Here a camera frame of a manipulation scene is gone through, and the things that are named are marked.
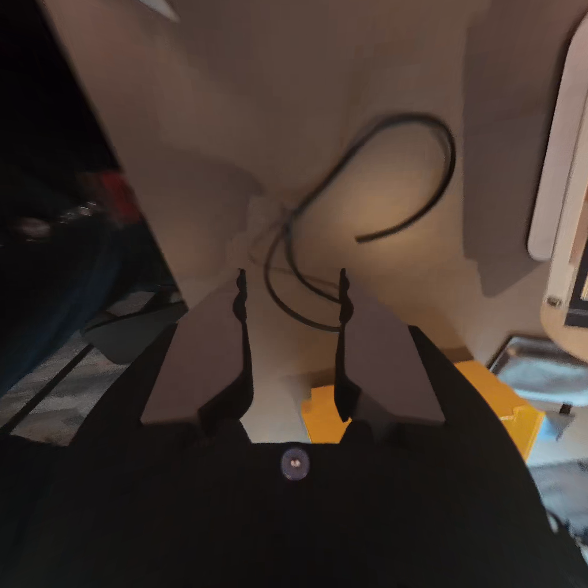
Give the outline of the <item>reflective metal tray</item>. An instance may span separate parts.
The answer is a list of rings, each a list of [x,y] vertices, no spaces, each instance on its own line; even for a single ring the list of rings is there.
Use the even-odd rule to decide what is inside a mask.
[[[510,336],[489,361],[488,369],[527,401],[587,407],[587,362],[548,338]]]

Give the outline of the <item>yellow plastic bin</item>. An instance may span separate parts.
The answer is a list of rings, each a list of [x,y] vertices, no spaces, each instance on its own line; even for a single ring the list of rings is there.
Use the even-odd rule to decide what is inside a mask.
[[[481,363],[468,360],[454,365],[491,407],[523,460],[528,462],[545,421],[545,413],[520,398]],[[313,388],[310,399],[302,402],[300,411],[311,443],[339,443],[351,422],[350,419],[341,420],[332,385]]]

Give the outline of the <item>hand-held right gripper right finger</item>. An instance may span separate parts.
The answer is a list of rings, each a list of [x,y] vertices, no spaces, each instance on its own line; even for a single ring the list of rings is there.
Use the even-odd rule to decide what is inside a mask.
[[[442,425],[440,403],[409,326],[339,275],[334,403],[342,421]]]

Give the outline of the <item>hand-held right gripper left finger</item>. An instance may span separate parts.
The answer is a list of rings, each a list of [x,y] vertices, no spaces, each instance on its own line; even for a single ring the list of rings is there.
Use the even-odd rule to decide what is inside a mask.
[[[187,423],[214,436],[254,400],[246,272],[207,295],[178,322],[141,416],[143,425]]]

